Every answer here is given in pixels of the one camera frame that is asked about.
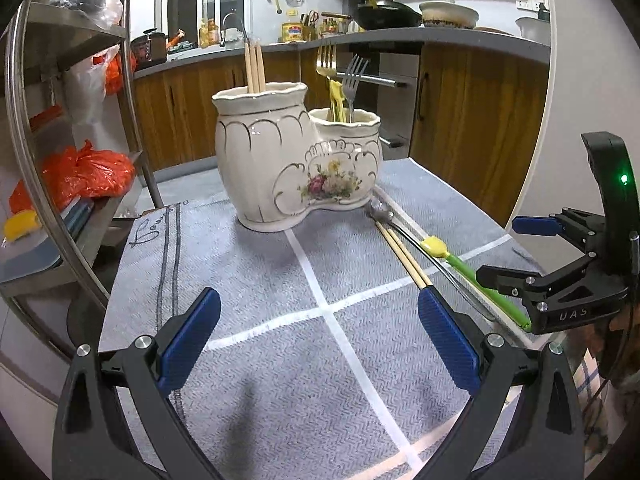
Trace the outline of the person's right hand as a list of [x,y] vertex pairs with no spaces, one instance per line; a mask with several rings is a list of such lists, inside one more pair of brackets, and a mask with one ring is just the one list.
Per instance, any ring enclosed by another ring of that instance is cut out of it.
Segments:
[[585,472],[589,474],[613,448],[639,403],[639,309],[626,307],[608,323],[620,337],[612,362],[605,361],[606,341],[593,326],[578,330],[586,353],[574,373],[584,423]]

